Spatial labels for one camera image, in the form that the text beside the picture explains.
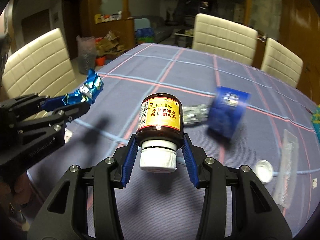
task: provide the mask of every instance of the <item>small white square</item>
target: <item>small white square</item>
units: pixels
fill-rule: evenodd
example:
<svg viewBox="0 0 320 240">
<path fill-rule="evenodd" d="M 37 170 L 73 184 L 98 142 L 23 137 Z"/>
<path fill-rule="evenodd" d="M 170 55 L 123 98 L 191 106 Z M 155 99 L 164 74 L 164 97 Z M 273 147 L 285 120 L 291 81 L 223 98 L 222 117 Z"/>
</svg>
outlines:
<svg viewBox="0 0 320 240">
<path fill-rule="evenodd" d="M 317 184 L 318 184 L 317 178 L 313 179 L 313 180 L 312 180 L 312 188 L 316 188 L 316 187 L 317 187 Z"/>
<path fill-rule="evenodd" d="M 67 143 L 70 140 L 70 138 L 72 137 L 72 135 L 73 135 L 73 132 L 71 132 L 70 130 L 66 129 L 64 131 L 64 141 Z"/>
</svg>

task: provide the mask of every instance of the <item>orange bucket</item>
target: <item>orange bucket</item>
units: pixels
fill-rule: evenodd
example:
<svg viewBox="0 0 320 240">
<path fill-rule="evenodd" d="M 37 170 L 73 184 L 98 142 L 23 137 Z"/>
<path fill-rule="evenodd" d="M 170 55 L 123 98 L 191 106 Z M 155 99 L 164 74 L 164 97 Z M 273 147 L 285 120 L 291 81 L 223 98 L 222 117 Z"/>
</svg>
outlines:
<svg viewBox="0 0 320 240">
<path fill-rule="evenodd" d="M 96 58 L 97 66 L 103 66 L 105 64 L 105 61 L 106 61 L 105 56 Z"/>
</svg>

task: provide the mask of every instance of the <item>silver plastic packaging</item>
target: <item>silver plastic packaging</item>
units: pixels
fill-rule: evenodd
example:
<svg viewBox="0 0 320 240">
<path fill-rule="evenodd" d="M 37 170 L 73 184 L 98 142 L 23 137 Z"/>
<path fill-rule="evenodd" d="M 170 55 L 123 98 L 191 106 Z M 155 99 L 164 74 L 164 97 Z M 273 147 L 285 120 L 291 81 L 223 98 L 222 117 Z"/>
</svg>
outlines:
<svg viewBox="0 0 320 240">
<path fill-rule="evenodd" d="M 183 123 L 185 127 L 203 124 L 208 119 L 210 106 L 196 105 L 183 107 Z"/>
</svg>

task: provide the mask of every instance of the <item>gray couch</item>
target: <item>gray couch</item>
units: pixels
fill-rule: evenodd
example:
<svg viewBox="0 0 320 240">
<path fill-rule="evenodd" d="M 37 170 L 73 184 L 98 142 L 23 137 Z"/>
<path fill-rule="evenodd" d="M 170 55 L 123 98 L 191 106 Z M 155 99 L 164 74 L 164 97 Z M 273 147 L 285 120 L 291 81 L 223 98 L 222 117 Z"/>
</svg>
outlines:
<svg viewBox="0 0 320 240">
<path fill-rule="evenodd" d="M 155 43 L 159 43 L 167 38 L 169 38 L 173 32 L 173 26 L 166 26 L 164 19 L 161 16 L 155 15 L 142 15 L 136 16 L 135 19 L 147 18 L 150 21 L 151 27 L 155 32 Z"/>
</svg>

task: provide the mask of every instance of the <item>white round lid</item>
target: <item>white round lid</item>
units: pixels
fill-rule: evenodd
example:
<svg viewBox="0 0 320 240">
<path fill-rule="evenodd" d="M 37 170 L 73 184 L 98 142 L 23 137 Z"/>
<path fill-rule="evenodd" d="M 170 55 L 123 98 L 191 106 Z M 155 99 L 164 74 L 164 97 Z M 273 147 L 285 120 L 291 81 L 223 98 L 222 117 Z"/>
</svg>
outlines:
<svg viewBox="0 0 320 240">
<path fill-rule="evenodd" d="M 169 173 L 176 170 L 177 146 L 164 140 L 150 140 L 142 143 L 140 169 L 156 173 Z"/>
<path fill-rule="evenodd" d="M 270 162 L 266 160 L 260 160 L 254 167 L 254 173 L 257 175 L 260 181 L 265 184 L 272 180 L 273 167 Z"/>
</svg>

